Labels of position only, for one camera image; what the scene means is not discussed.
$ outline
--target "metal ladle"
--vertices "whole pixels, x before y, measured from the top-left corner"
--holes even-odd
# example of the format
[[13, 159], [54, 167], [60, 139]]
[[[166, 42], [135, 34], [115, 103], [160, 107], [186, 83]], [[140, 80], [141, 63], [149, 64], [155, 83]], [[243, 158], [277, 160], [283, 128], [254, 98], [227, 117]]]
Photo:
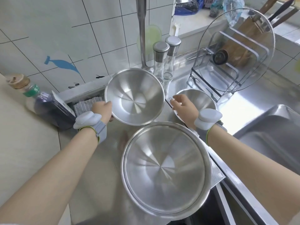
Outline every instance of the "metal ladle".
[[140, 27], [142, 69], [150, 73], [153, 73], [154, 69], [146, 65], [146, 57], [145, 57], [146, 0], [136, 0], [136, 2], [137, 2], [137, 18], [139, 19], [139, 27]]

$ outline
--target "hand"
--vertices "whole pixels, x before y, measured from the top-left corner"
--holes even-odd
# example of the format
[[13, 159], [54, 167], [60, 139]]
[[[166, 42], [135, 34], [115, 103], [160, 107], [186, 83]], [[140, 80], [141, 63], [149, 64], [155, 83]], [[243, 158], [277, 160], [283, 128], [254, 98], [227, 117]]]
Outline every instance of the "hand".
[[187, 127], [195, 130], [196, 126], [194, 122], [199, 115], [199, 111], [195, 105], [184, 94], [174, 95], [173, 98], [174, 99], [170, 101], [173, 110], [177, 111], [178, 116], [184, 121]]
[[104, 101], [95, 102], [92, 106], [92, 112], [101, 114], [101, 121], [107, 125], [112, 116], [112, 102], [105, 103]]

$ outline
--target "kitchen sink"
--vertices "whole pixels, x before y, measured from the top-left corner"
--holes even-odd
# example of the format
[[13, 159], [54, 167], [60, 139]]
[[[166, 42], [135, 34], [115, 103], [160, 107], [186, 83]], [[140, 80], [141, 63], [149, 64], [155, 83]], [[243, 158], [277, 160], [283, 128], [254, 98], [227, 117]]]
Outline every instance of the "kitchen sink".
[[289, 107], [273, 106], [234, 137], [300, 175], [300, 115]]

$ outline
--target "green bottle label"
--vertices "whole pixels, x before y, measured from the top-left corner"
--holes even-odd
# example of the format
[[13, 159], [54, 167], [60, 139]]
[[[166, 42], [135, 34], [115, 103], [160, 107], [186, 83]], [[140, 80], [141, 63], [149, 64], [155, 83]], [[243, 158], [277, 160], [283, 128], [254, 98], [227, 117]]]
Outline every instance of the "green bottle label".
[[39, 91], [40, 91], [39, 86], [33, 85], [33, 87], [31, 87], [29, 91], [24, 92], [23, 95], [25, 95], [26, 97], [32, 97], [36, 95]]

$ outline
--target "large metal bowl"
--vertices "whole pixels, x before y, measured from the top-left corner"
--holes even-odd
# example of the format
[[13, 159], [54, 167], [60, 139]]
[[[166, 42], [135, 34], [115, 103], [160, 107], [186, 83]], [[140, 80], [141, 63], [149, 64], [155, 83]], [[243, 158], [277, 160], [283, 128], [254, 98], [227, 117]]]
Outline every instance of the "large metal bowl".
[[[205, 108], [211, 108], [214, 110], [217, 109], [215, 101], [203, 91], [196, 89], [183, 89], [176, 93], [176, 95], [178, 94], [185, 94], [199, 111]], [[178, 116], [176, 110], [174, 110], [174, 113], [182, 121], [182, 119]]]
[[195, 213], [211, 188], [212, 165], [204, 143], [188, 128], [154, 122], [128, 141], [121, 176], [143, 211], [170, 220]]
[[104, 92], [112, 102], [112, 115], [134, 126], [147, 125], [163, 110], [165, 93], [159, 80], [146, 70], [125, 69], [114, 75]]

